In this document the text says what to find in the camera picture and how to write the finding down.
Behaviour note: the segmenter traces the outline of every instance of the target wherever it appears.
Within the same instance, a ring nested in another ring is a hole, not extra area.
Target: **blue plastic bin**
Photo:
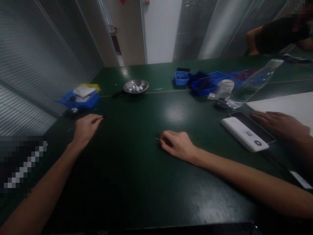
[[[176,71],[174,80],[177,86],[185,86],[187,85],[189,78],[186,72]]]
[[[203,71],[198,71],[196,74],[191,74],[188,73],[188,78],[189,78],[189,84],[195,82],[195,81],[199,81],[200,79],[204,79],[206,77],[209,77],[209,75]]]
[[[205,96],[205,95],[209,95],[211,92],[214,92],[216,89],[216,86],[210,82],[208,82],[204,89],[200,92],[198,91],[198,87],[202,84],[203,79],[199,80],[199,81],[195,81],[191,84],[191,88],[194,92],[196,92],[199,96]]]
[[[198,78],[198,80],[199,79],[201,79],[201,78],[206,78],[206,77],[208,77],[209,75],[207,74],[207,73],[205,73],[205,72],[203,72],[203,71],[198,71],[196,74],[195,74],[195,76]]]
[[[210,73],[210,83],[212,83],[213,85],[217,86],[218,83],[224,79],[228,79],[228,75],[222,73],[222,72],[213,72],[213,73]]]
[[[66,93],[63,97],[66,100],[69,100],[72,96],[76,96],[73,93],[73,90]],[[91,94],[90,98],[88,100],[86,100],[86,102],[71,102],[71,101],[65,101],[64,99],[60,99],[57,102],[60,104],[63,104],[64,106],[66,106],[68,108],[92,108],[94,106],[94,104],[98,101],[99,98],[100,97],[99,97],[97,91],[94,91]]]

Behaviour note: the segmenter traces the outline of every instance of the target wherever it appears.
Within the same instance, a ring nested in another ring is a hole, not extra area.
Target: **human hand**
[[[83,118],[78,119],[75,123],[76,128],[72,143],[81,147],[86,147],[102,120],[102,115],[97,114],[88,114]]]
[[[162,138],[167,138],[172,146],[167,145]],[[198,155],[199,149],[192,144],[186,132],[164,131],[160,142],[165,151],[181,160],[193,163]]]
[[[278,137],[301,141],[310,136],[310,128],[302,125],[297,119],[287,114],[278,112],[252,112],[251,116],[261,125]]]

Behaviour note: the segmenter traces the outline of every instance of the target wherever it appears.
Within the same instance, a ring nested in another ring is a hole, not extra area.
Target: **metal bowl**
[[[147,81],[138,79],[126,83],[124,86],[124,91],[130,94],[140,94],[148,89],[148,87],[149,83]]]

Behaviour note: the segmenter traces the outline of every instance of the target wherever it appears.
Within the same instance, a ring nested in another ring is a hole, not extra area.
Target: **phone screen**
[[[252,130],[257,136],[259,136],[266,143],[275,142],[276,139],[274,136],[269,134],[266,130],[260,127],[255,121],[245,115],[243,112],[235,112],[229,114],[231,117],[236,117],[239,121],[246,125],[250,130]]]

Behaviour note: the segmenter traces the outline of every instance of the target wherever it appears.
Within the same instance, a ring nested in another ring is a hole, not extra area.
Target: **table surface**
[[[155,139],[164,130],[185,131],[206,151],[298,185],[279,164],[248,152],[222,128],[220,121],[231,110],[216,110],[206,97],[195,97],[188,88],[172,82],[177,67],[191,68],[191,73],[234,72],[262,68],[271,58],[259,55],[104,68],[92,81],[99,84],[101,98],[90,113],[107,119],[77,160],[44,232],[277,219],[275,212],[209,171],[171,157]],[[251,101],[313,91],[312,74],[310,68],[284,63]],[[133,79],[149,82],[145,94],[111,97]],[[250,109],[244,105],[239,111]],[[24,187],[34,185],[60,157],[73,138],[74,123],[60,117],[48,130],[48,150]],[[271,144],[270,152],[287,168],[300,170],[281,143]],[[2,223],[21,199],[0,199]]]

